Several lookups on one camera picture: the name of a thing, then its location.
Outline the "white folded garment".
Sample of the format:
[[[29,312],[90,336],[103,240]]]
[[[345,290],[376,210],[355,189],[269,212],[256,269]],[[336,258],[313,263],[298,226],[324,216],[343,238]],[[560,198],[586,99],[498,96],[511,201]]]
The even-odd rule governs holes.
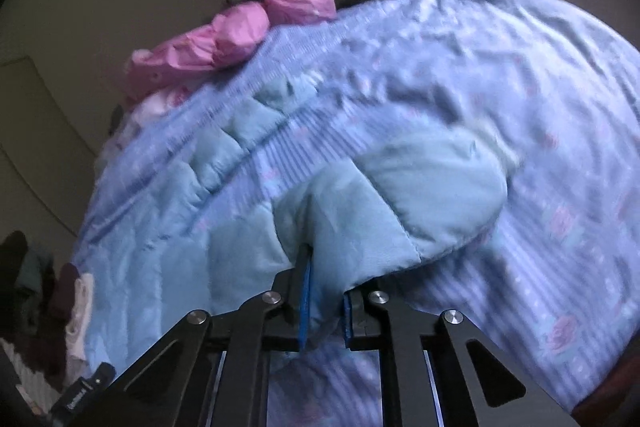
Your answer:
[[[70,359],[87,361],[85,338],[93,308],[94,277],[81,274],[74,283],[74,305],[65,327],[66,352]]]

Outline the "maroon folded garment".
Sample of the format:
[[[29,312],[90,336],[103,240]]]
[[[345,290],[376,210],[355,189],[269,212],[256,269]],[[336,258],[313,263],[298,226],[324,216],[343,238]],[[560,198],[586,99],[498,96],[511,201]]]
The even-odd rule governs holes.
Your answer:
[[[64,327],[70,321],[75,306],[75,285],[79,280],[79,272],[75,265],[65,263],[55,283],[50,300],[49,312],[58,327]]]

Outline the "teal folded garment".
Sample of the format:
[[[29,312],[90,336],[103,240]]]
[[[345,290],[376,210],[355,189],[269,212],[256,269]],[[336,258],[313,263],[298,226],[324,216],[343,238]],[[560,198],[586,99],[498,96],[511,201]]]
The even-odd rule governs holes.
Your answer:
[[[25,331],[37,329],[42,302],[54,283],[52,255],[49,251],[29,249],[15,283],[18,317]]]

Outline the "blue floral striped bedspread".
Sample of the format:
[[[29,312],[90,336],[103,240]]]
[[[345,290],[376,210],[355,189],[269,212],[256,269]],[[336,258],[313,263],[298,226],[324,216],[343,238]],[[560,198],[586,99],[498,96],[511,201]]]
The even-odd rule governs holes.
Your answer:
[[[639,327],[637,49],[561,0],[372,1],[271,31],[243,69],[146,127],[101,176],[144,139],[155,139],[153,155],[175,156],[268,82],[305,75],[339,110],[497,129],[518,165],[496,221],[451,254],[385,276],[419,309],[464,313],[574,409]],[[341,300],[330,321],[310,320],[303,353],[277,358],[271,425],[381,424],[378,365],[341,343]]]

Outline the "white pink floral pillow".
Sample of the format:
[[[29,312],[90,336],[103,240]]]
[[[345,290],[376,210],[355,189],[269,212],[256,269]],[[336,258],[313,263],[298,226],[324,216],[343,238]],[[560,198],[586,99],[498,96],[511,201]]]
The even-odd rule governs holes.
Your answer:
[[[140,104],[131,113],[131,120],[145,127],[179,107],[192,95],[193,90],[186,86],[169,87],[157,91]]]

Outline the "pink crumpled blanket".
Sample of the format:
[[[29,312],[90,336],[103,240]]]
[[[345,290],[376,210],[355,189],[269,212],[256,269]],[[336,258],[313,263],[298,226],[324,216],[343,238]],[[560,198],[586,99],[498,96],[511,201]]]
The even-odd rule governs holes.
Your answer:
[[[152,49],[131,53],[125,65],[127,101],[137,105],[153,93],[242,64],[277,26],[308,26],[334,20],[335,0],[250,0],[229,6],[200,27]]]

